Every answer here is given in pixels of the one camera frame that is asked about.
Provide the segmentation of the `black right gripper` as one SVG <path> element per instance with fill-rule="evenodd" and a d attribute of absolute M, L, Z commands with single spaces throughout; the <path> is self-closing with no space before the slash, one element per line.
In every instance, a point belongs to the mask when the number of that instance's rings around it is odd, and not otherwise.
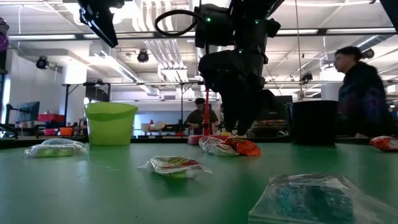
<path fill-rule="evenodd" d="M 232 132 L 238 123 L 238 135 L 244 136 L 251 128 L 264 106 L 262 76 L 263 56 L 255 61 L 255 56 L 237 50 L 224 50 L 202 56 L 198 64 L 204 84 L 221 95 L 224 126 Z M 235 91 L 252 92 L 240 102 Z"/>

